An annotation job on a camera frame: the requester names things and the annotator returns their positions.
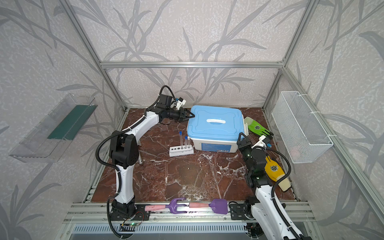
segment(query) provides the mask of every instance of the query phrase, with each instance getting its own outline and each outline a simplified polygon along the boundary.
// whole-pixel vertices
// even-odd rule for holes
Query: blue storage box
[[[239,133],[248,135],[239,109],[196,105],[191,112],[187,133],[197,150],[236,152]]]

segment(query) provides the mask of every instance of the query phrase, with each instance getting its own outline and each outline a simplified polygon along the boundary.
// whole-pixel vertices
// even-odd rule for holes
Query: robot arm
[[[156,102],[147,108],[142,118],[137,120],[132,126],[119,131],[114,131],[115,137],[111,138],[109,156],[112,164],[119,170],[116,170],[116,192],[117,196],[112,202],[112,211],[118,212],[122,218],[129,219],[136,213],[135,198],[133,193],[133,167],[137,161],[142,163],[139,154],[138,142],[140,138],[154,125],[165,118],[173,119],[178,122],[184,122],[193,115],[189,110],[182,108],[185,100],[175,99],[173,96],[161,94]]]
[[[253,201],[249,202],[250,207],[247,208],[246,214],[252,215],[257,220],[268,240],[311,240],[310,237],[303,237],[302,232],[295,226],[275,196],[275,187],[265,173],[265,151],[268,150],[266,147],[268,142],[269,139],[263,135],[252,146],[251,140],[243,133],[239,134],[237,140],[247,167],[245,181],[256,195],[256,199],[253,198]]]

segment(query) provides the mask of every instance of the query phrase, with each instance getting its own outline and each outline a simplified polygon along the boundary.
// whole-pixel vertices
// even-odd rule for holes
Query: green strip
[[[97,105],[76,105],[48,136],[48,139],[73,140]]]

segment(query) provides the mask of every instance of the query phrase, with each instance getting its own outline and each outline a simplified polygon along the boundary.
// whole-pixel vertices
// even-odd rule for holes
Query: wall
[[[320,2],[288,68],[384,196],[383,1]],[[266,108],[268,120],[279,91]],[[292,179],[308,200],[325,239],[384,239],[384,229],[332,150],[293,165]]]
[[[120,119],[116,99],[56,1],[0,3],[0,238],[54,239],[98,163],[95,147]],[[56,163],[8,154],[68,93],[98,107]]]
[[[162,85],[186,106],[262,107],[276,68],[115,68],[109,75],[128,106],[149,106]],[[212,76],[205,81],[204,75]]]
[[[307,4],[306,0],[70,2],[102,61],[281,61]],[[189,106],[261,107],[276,73],[275,69],[109,69],[128,106],[152,104],[152,96],[168,84]]]

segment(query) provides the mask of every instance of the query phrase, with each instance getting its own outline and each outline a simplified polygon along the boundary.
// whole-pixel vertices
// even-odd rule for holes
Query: brown marble tabletop
[[[249,116],[267,127],[261,108],[239,108],[244,117]],[[137,121],[144,109],[130,109],[123,129]],[[139,151],[144,161],[133,170],[133,189],[137,202],[163,202],[175,197],[189,201],[210,201],[214,198],[245,200],[254,195],[244,179],[245,163],[239,151],[235,153],[195,150],[194,154],[170,157],[169,147],[180,145],[179,131],[187,133],[187,124],[168,119],[146,132]],[[250,132],[250,139],[258,136]],[[116,175],[106,167],[92,197],[92,202],[106,202],[116,191]],[[281,200],[295,200],[292,189],[283,192],[276,188]]]

